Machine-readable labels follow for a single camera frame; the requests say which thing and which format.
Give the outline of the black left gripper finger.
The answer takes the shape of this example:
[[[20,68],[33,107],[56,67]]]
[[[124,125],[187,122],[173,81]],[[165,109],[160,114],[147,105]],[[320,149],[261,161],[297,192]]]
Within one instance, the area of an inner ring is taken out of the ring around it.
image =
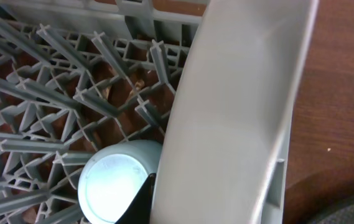
[[[151,173],[142,184],[129,207],[115,224],[149,224],[156,173]]]

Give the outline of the blue cup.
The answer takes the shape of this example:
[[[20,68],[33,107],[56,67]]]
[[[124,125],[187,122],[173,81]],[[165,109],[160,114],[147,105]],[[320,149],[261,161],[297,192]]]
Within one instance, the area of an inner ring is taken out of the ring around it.
[[[162,145],[134,140],[108,146],[85,164],[78,202],[90,223],[116,223],[150,174],[158,171]]]

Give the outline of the white plate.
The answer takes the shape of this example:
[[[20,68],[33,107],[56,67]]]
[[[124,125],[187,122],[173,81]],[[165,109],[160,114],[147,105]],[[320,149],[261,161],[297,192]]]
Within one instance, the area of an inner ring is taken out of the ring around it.
[[[281,223],[318,2],[210,1],[174,98],[151,223]]]

